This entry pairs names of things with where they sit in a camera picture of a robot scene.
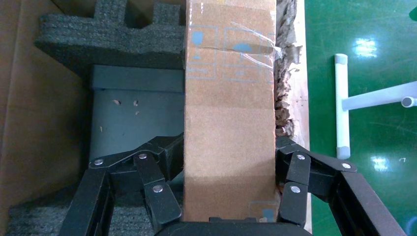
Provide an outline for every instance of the white plastic pipe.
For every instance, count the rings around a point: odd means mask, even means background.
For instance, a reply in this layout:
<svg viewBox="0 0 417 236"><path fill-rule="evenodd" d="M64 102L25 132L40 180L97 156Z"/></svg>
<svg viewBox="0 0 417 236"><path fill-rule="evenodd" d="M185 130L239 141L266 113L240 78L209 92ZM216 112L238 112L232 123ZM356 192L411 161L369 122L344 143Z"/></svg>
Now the white plastic pipe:
<svg viewBox="0 0 417 236"><path fill-rule="evenodd" d="M349 111L342 108L342 100L349 96L348 56L345 54L334 55L334 67L336 72L336 156L338 159L348 159L351 156Z"/></svg>
<svg viewBox="0 0 417 236"><path fill-rule="evenodd" d="M354 110L401 102L406 96L417 97L417 81L349 97L342 101L342 106L344 110Z"/></svg>
<svg viewBox="0 0 417 236"><path fill-rule="evenodd" d="M401 100L401 105L403 105L405 108L417 106L417 98L404 97L403 100Z"/></svg>

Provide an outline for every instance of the wood chip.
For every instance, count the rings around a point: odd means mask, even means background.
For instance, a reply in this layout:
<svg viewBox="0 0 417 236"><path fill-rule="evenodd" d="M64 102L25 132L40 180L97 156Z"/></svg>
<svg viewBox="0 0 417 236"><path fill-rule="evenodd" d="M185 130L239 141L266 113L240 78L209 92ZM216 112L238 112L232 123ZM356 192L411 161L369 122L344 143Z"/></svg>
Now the wood chip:
<svg viewBox="0 0 417 236"><path fill-rule="evenodd" d="M116 103L116 105L118 105L118 106L120 106L120 105L121 105L121 102L120 102L120 101L118 101L118 100L113 100L113 102L114 102L114 103Z"/></svg>

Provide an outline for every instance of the brown cardboard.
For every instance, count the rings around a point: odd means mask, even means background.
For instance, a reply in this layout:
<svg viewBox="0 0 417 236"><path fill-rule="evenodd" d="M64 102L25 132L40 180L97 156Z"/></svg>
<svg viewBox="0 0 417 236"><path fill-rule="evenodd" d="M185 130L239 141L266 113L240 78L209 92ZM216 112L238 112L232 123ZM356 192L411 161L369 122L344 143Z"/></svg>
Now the brown cardboard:
<svg viewBox="0 0 417 236"><path fill-rule="evenodd" d="M275 211L275 0L190 0L185 220Z"/></svg>
<svg viewBox="0 0 417 236"><path fill-rule="evenodd" d="M50 0L0 0L0 235L10 206L79 176L82 80L33 42Z"/></svg>

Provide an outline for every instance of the green floor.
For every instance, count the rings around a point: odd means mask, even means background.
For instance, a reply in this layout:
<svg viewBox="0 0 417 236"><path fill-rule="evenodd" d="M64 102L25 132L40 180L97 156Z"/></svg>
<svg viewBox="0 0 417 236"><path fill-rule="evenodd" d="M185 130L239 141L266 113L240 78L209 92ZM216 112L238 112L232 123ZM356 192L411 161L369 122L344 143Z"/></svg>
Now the green floor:
<svg viewBox="0 0 417 236"><path fill-rule="evenodd" d="M349 95L417 80L414 0L305 0L311 150L335 156L333 55L349 56ZM417 107L350 112L352 155L404 231L417 236ZM313 198L313 232L340 235Z"/></svg>

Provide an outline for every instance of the metal bolt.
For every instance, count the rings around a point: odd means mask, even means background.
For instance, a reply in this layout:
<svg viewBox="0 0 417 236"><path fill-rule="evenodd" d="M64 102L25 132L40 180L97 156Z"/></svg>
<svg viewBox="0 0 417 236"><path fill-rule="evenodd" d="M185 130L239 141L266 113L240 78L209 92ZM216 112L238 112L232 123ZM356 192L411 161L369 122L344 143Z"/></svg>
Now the metal bolt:
<svg viewBox="0 0 417 236"><path fill-rule="evenodd" d="M94 165L99 166L101 164L103 164L104 160L103 159L98 159L94 161Z"/></svg>
<svg viewBox="0 0 417 236"><path fill-rule="evenodd" d="M351 165L349 165L348 163L342 163L342 166L346 169L350 169Z"/></svg>
<svg viewBox="0 0 417 236"><path fill-rule="evenodd" d="M294 192L294 193L299 193L299 192L301 192L300 188L299 188L299 187L297 187L297 186L291 186L291 191L292 191L292 192Z"/></svg>
<svg viewBox="0 0 417 236"><path fill-rule="evenodd" d="M160 193L163 190L162 185L155 185L152 189L155 193Z"/></svg>

